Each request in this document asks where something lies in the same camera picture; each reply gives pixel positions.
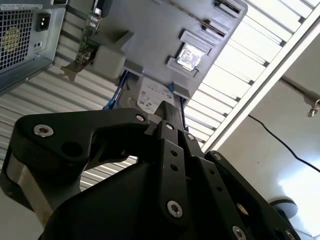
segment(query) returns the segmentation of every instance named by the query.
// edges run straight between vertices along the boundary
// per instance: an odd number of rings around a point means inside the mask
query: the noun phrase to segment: corrugated metal ceiling
[[[283,58],[279,56],[280,53],[292,48],[289,43],[294,34],[302,28],[304,19],[312,14],[319,3],[318,0],[246,2],[249,5],[247,16],[185,108],[189,131],[199,140],[204,151],[210,148],[236,112],[248,101],[253,94],[252,89],[261,84],[267,78],[268,71],[270,73],[277,66]],[[92,73],[90,69],[82,71],[75,82],[61,75],[60,67],[76,57],[84,25],[83,20],[66,13],[56,66],[0,98],[0,168],[14,124],[20,117],[100,110],[113,96],[115,84]],[[122,163],[105,164],[84,172],[81,189],[91,187],[135,162],[136,159],[131,157]]]

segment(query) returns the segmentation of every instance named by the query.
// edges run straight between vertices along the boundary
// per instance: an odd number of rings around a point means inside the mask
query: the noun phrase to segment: power supply unit
[[[67,0],[0,0],[0,96],[49,68]]]

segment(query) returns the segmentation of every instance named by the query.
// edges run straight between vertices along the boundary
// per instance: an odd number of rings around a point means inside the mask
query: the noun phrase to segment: sticker
[[[140,89],[138,106],[148,114],[154,114],[162,101],[175,105],[172,92],[159,82],[144,78]]]
[[[8,10],[40,10],[43,8],[42,4],[1,4],[2,11]]]

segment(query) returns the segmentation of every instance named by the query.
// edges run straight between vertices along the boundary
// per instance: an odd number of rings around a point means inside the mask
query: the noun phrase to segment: power supply fan grille
[[[33,13],[0,11],[0,71],[14,67],[28,54]]]

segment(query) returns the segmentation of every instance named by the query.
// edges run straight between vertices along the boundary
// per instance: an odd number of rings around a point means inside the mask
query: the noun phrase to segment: bolt head
[[[190,139],[191,141],[195,140],[195,137],[192,136],[190,133],[187,134],[188,139]]]
[[[237,240],[247,240],[247,237],[246,237],[244,231],[242,231],[242,229],[240,227],[233,226],[232,231],[233,231],[233,234],[235,235]]]
[[[136,119],[138,119],[141,122],[145,121],[145,118],[141,115],[136,115]]]
[[[169,123],[167,123],[165,126],[166,126],[168,129],[170,129],[170,130],[173,130],[173,129],[174,129],[174,127],[173,127],[171,124],[169,124]]]
[[[169,214],[175,219],[180,219],[183,215],[183,211],[179,203],[176,201],[169,201],[166,205]]]
[[[219,154],[217,154],[217,153],[215,153],[213,155],[218,161],[220,161],[222,159],[221,156]]]
[[[287,234],[289,239],[296,240],[295,236],[289,230],[285,230],[285,233]]]
[[[54,134],[54,130],[44,124],[39,124],[33,128],[33,132],[35,135],[42,137],[42,138],[48,138],[51,137]]]

